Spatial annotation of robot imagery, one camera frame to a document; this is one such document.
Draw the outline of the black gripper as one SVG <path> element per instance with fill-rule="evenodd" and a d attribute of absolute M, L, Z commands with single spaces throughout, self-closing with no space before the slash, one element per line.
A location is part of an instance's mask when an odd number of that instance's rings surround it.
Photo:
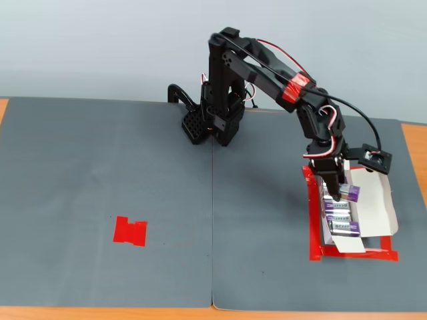
<path fill-rule="evenodd" d="M 357 161 L 361 154 L 361 147 L 349 147 L 347 143 L 341 143 L 331 155 L 310 159 L 310 167 L 315 174 L 325 176 L 328 193 L 335 201 L 341 199 L 340 184 L 347 183 L 344 161 Z"/>

